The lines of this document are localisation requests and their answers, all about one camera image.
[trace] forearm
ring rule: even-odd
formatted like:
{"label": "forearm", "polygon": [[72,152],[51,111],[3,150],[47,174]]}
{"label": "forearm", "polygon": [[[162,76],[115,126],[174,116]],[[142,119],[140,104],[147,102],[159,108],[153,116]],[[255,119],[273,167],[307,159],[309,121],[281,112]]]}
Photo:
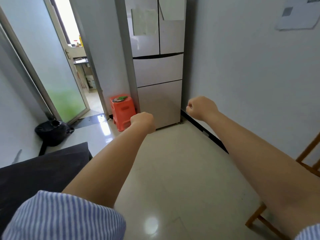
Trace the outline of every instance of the forearm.
{"label": "forearm", "polygon": [[63,193],[113,207],[147,134],[143,126],[131,125],[105,146]]}
{"label": "forearm", "polygon": [[[320,209],[316,203],[320,202],[320,183],[314,175],[221,113],[211,116],[206,123],[220,138],[254,190],[291,231],[289,234],[294,236],[305,225],[320,221]],[[316,217],[310,216],[313,211],[317,212]]]}

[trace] glass door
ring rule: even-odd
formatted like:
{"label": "glass door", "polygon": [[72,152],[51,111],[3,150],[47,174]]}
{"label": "glass door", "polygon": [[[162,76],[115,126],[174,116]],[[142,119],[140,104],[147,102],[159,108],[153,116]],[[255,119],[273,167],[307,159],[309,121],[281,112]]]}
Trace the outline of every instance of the glass door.
{"label": "glass door", "polygon": [[72,123],[89,111],[44,0],[0,0],[0,6],[39,78],[35,84],[45,89],[39,91],[54,107],[55,117]]}

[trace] tile floor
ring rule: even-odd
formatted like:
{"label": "tile floor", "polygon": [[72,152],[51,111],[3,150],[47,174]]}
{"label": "tile floor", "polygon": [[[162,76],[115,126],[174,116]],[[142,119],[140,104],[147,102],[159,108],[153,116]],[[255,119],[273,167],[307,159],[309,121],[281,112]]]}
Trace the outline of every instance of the tile floor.
{"label": "tile floor", "polygon": [[101,101],[99,98],[98,91],[96,89],[90,89],[90,92],[86,92],[85,96],[89,103],[90,111],[88,111],[84,116],[81,118],[98,115],[103,113],[103,108],[101,105]]}
{"label": "tile floor", "polygon": [[[48,152],[88,141],[94,156],[118,134],[113,121],[101,122]],[[278,239],[260,222],[244,225],[258,205],[230,156],[185,121],[146,137],[115,209],[126,240]]]}

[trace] window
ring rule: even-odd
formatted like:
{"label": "window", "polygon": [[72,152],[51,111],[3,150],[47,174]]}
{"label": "window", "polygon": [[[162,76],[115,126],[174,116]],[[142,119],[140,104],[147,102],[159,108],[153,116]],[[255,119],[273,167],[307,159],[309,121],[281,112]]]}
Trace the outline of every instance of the window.
{"label": "window", "polygon": [[66,42],[71,46],[80,43],[79,30],[69,0],[50,0],[58,16]]}

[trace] yellow bottle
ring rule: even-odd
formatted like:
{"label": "yellow bottle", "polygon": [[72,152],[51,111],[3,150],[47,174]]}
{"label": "yellow bottle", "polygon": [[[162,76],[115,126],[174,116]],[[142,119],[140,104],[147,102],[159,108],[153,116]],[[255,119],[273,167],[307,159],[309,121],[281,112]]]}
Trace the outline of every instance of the yellow bottle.
{"label": "yellow bottle", "polygon": [[81,46],[83,47],[83,43],[82,43],[82,39],[81,39],[80,35],[79,35],[79,40],[80,40]]}

